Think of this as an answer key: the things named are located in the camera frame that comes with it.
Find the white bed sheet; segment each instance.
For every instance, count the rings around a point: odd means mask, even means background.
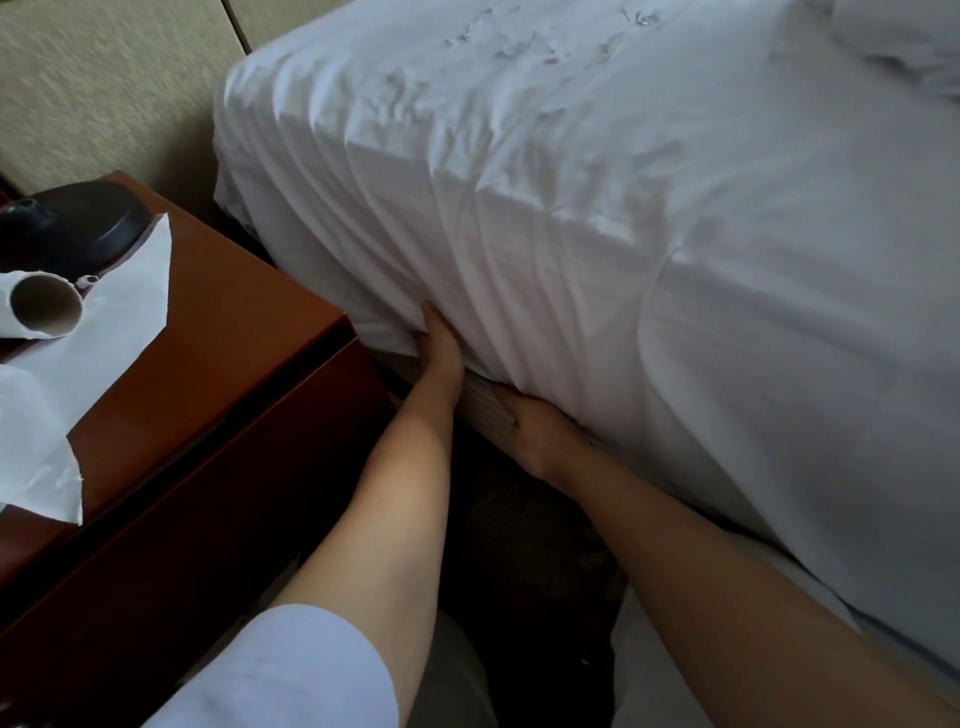
[[[960,666],[960,108],[802,2],[641,11],[356,0],[230,72],[218,200]]]

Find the headboard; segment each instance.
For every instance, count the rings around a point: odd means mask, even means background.
[[[123,169],[213,216],[216,84],[343,0],[0,0],[0,174],[24,193]]]

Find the dark floor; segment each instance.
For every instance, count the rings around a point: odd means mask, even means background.
[[[441,608],[479,653],[501,728],[610,725],[625,586],[573,501],[458,425]]]

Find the nightstand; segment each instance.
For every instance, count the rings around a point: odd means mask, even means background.
[[[393,408],[347,317],[173,232],[166,329],[70,433],[84,526],[0,513],[0,726],[139,725],[343,512]]]

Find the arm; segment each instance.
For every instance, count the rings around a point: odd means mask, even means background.
[[[424,318],[420,381],[373,449],[347,512],[274,603],[322,607],[359,629],[390,671],[401,725],[437,616],[453,406],[464,371],[441,315],[428,304]]]
[[[715,725],[960,726],[788,578],[591,447],[556,407],[497,394],[516,417],[517,462],[580,502]]]

